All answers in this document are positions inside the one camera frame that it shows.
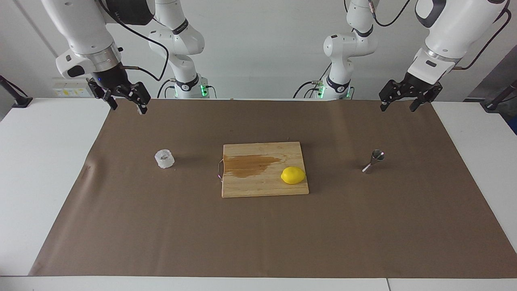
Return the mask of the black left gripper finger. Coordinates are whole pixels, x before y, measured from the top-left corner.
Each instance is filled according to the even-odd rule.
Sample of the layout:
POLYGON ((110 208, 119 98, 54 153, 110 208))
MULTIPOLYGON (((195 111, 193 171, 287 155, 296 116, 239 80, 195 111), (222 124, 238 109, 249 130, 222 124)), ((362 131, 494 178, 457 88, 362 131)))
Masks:
POLYGON ((413 90, 416 99, 414 99, 410 105, 410 112, 415 112, 421 105, 425 103, 432 103, 438 94, 440 94, 442 88, 443 87, 441 84, 436 84, 428 90, 413 90))
POLYGON ((408 91, 409 84, 407 82, 396 82, 394 80, 388 81, 384 88, 379 92, 381 101, 380 110, 386 111, 392 102, 406 98, 408 91))

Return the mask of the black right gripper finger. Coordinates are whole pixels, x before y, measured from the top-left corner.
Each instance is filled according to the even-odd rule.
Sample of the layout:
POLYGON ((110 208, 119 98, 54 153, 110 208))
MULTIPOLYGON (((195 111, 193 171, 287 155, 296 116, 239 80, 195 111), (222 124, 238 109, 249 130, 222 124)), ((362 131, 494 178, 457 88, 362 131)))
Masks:
POLYGON ((105 101, 111 110, 116 110, 118 108, 118 103, 116 103, 115 98, 112 96, 111 90, 104 90, 96 83, 96 81, 94 81, 94 78, 87 79, 87 84, 89 89, 92 91, 94 98, 105 101))
POLYGON ((128 101, 135 103, 137 110, 141 115, 146 114, 147 105, 150 102, 151 97, 144 83, 137 82, 135 84, 123 84, 121 85, 121 94, 128 101))

